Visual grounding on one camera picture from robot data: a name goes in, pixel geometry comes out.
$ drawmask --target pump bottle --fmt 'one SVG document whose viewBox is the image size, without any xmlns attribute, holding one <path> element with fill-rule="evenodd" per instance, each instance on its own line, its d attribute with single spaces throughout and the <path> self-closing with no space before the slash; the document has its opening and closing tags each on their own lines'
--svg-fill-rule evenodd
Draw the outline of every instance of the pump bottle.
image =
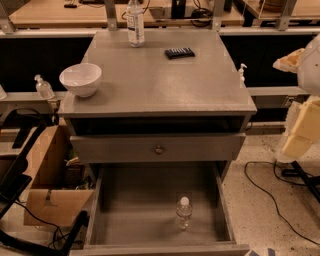
<svg viewBox="0 0 320 256">
<path fill-rule="evenodd" d="M 43 80 L 41 75 L 36 75 L 34 80 L 37 81 L 36 89 L 41 98 L 49 100 L 55 96 L 51 85 L 47 81 Z"/>
</svg>

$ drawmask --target black remote control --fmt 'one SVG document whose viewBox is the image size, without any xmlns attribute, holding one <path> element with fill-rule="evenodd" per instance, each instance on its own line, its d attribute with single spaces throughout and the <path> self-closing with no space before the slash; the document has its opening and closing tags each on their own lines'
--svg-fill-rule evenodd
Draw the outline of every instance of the black remote control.
<svg viewBox="0 0 320 256">
<path fill-rule="evenodd" d="M 168 56 L 169 59 L 196 56 L 190 48 L 172 48 L 165 50 L 165 54 Z"/>
</svg>

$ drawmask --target black chair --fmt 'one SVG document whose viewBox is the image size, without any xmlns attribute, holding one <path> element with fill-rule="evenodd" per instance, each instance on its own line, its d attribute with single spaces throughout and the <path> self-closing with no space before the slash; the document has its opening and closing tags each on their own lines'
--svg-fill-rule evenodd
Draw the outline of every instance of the black chair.
<svg viewBox="0 0 320 256">
<path fill-rule="evenodd" d="M 26 138 L 31 133 L 31 128 L 34 127 L 34 125 L 36 128 L 26 141 Z M 34 109 L 9 109 L 1 115 L 0 136 L 3 127 L 8 127 L 8 129 L 12 127 L 22 127 L 14 145 L 19 144 L 23 146 L 20 153 L 17 155 L 9 154 L 0 156 L 0 220 L 10 209 L 12 204 L 19 201 L 19 196 L 32 180 L 30 176 L 23 174 L 28 166 L 26 157 L 39 135 L 46 128 L 46 122 Z M 9 248 L 14 248 L 15 250 L 23 251 L 30 255 L 64 256 L 69 254 L 81 226 L 87 224 L 87 213 L 82 211 L 78 215 L 71 232 L 60 250 L 14 238 L 2 230 L 0 230 L 0 244 Z"/>
</svg>

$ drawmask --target water bottle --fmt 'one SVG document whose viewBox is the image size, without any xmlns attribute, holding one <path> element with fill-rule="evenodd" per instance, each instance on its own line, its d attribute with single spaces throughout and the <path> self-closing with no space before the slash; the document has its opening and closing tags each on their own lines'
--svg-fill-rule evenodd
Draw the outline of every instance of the water bottle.
<svg viewBox="0 0 320 256">
<path fill-rule="evenodd" d="M 178 227 L 183 231 L 186 230 L 189 226 L 189 220 L 192 215 L 192 207 L 188 197 L 182 197 L 177 203 L 176 213 L 178 218 Z"/>
<path fill-rule="evenodd" d="M 127 27 L 129 44 L 132 47 L 144 45 L 143 9 L 138 0 L 130 0 L 128 3 Z"/>
<path fill-rule="evenodd" d="M 37 81 L 36 89 L 41 98 L 48 100 L 55 96 L 51 85 L 47 81 L 43 80 L 40 75 L 36 75 L 34 80 Z"/>
</svg>

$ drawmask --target black object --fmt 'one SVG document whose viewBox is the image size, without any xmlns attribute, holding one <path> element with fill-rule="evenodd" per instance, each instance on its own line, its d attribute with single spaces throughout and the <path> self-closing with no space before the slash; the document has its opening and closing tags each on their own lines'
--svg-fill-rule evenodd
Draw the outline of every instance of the black object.
<svg viewBox="0 0 320 256">
<path fill-rule="evenodd" d="M 292 162 L 291 166 L 293 169 L 284 169 L 282 171 L 283 176 L 299 176 L 304 183 L 307 185 L 311 193 L 316 197 L 318 202 L 320 203 L 320 176 L 308 177 L 308 175 L 304 172 L 301 166 L 296 162 Z"/>
<path fill-rule="evenodd" d="M 169 59 L 195 56 L 194 52 L 190 48 L 172 48 L 165 50 L 165 54 Z"/>
<path fill-rule="evenodd" d="M 231 12 L 233 0 L 225 0 L 223 9 L 226 12 Z"/>
<path fill-rule="evenodd" d="M 77 8 L 75 4 L 65 4 L 64 8 Z"/>
<path fill-rule="evenodd" d="M 104 0 L 79 0 L 80 4 L 104 4 Z M 129 0 L 114 0 L 115 4 L 128 4 Z"/>
<path fill-rule="evenodd" d="M 186 0 L 172 0 L 171 19 L 183 19 L 186 12 Z"/>
<path fill-rule="evenodd" d="M 17 135 L 16 140 L 13 143 L 12 148 L 21 148 L 25 140 L 27 139 L 32 128 L 32 124 L 29 122 L 23 123 L 21 129 Z"/>
<path fill-rule="evenodd" d="M 9 109 L 3 113 L 0 118 L 0 136 L 1 129 L 6 127 L 6 125 L 10 123 L 9 121 L 12 121 L 10 119 L 15 119 L 16 117 L 20 116 L 19 110 L 26 111 L 32 109 Z M 25 118 L 34 119 L 34 117 L 31 115 L 22 114 L 22 116 Z M 24 147 L 18 155 L 0 156 L 0 219 L 6 214 L 12 204 L 19 199 L 19 196 L 23 190 L 32 180 L 30 176 L 23 174 L 23 172 L 28 166 L 28 161 L 26 159 L 28 152 L 32 148 L 39 135 L 46 128 L 46 123 L 42 118 L 38 116 L 37 120 L 38 125 L 36 126 L 35 131 L 24 144 Z M 78 215 L 75 224 L 73 225 L 72 230 L 61 250 L 51 249 L 46 246 L 11 237 L 2 230 L 0 230 L 0 244 L 9 248 L 23 251 L 28 255 L 67 256 L 82 225 L 88 225 L 87 213 L 84 211 L 80 212 Z"/>
</svg>

